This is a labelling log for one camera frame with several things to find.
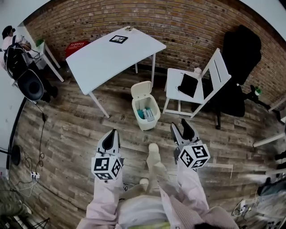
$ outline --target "bin lid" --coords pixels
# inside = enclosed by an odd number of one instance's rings
[[[131,87],[131,95],[133,98],[144,97],[145,95],[149,95],[151,91],[152,91],[151,81],[137,83]]]

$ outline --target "brick wall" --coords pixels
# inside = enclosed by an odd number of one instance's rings
[[[57,60],[65,60],[71,42],[93,41],[133,25],[166,44],[157,66],[185,70],[204,68],[215,49],[222,49],[225,32],[240,24],[262,42],[262,59],[243,90],[260,86],[261,100],[270,104],[285,93],[286,42],[238,0],[52,0],[25,20],[32,38],[44,38]],[[141,63],[151,65],[149,60]]]

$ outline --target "white cloth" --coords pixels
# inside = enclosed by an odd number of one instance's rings
[[[160,197],[140,195],[128,199],[118,206],[118,224],[123,229],[161,222],[168,222],[168,218]]]
[[[18,43],[18,44],[26,44],[27,40],[21,36],[21,35],[16,35],[16,39],[15,39],[15,43]],[[2,66],[2,68],[6,69],[6,66],[5,66],[5,62],[4,62],[4,54],[5,54],[5,50],[10,46],[12,45],[13,43],[13,37],[10,37],[10,36],[7,36],[4,41],[3,41],[3,44],[2,44],[2,52],[0,52],[0,64]],[[32,62],[33,62],[33,59],[29,58],[28,55],[25,53],[23,55],[27,65],[30,65]]]

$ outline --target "chair leg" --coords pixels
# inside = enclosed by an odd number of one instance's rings
[[[216,116],[217,116],[217,118],[218,118],[218,125],[217,126],[215,126],[215,128],[217,129],[217,130],[220,130],[220,128],[221,128],[221,121],[220,121],[220,111],[219,110],[217,110],[216,111]]]

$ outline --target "wooden floor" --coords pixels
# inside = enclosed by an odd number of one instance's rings
[[[193,119],[162,114],[154,129],[143,132],[133,114],[130,88],[135,83],[150,80],[151,72],[140,70],[139,74],[135,74],[128,69],[94,91],[110,115],[109,119],[89,96],[82,94],[68,68],[62,68],[61,74],[65,79],[63,83],[48,73],[52,77],[52,84],[59,89],[58,97],[49,104],[38,103],[47,117],[42,135],[45,158],[43,167],[37,168],[41,176],[40,184],[34,186],[31,197],[25,197],[25,202],[33,210],[34,220],[39,222],[49,217],[50,228],[75,228],[85,216],[84,210],[93,198],[91,157],[94,156],[98,140],[113,128],[118,129],[121,154],[125,158],[124,182],[137,184],[140,178],[148,177],[146,158],[148,145],[152,142],[158,144],[162,162],[174,181],[176,166],[172,152],[175,144],[170,135],[170,123],[174,122],[181,128],[182,118],[190,121],[211,155],[208,166],[198,171],[208,203],[211,207],[220,205],[229,213],[243,198],[254,197],[257,187],[266,179],[264,172],[277,166],[274,155],[286,148],[285,141],[281,139],[253,148],[254,141],[283,131],[283,126],[277,122],[274,113],[268,113],[264,107],[252,101],[246,101],[243,118],[222,114],[221,130],[215,129],[215,114],[202,110]],[[152,90],[161,110],[166,99],[165,80],[165,75],[156,74]],[[175,102],[171,102],[169,107],[175,105]],[[181,109],[190,111],[190,105],[182,103]],[[22,158],[24,152],[32,158],[33,170],[38,162],[42,126],[41,112],[27,102],[17,126],[15,143],[22,147]],[[12,184],[19,180],[30,181],[30,170],[24,162],[18,167],[12,166],[10,181]],[[265,203],[267,206],[259,207],[258,212],[285,215],[285,200],[284,194],[264,198],[259,206]],[[262,228],[265,219],[263,216],[250,217],[246,224],[249,228]]]

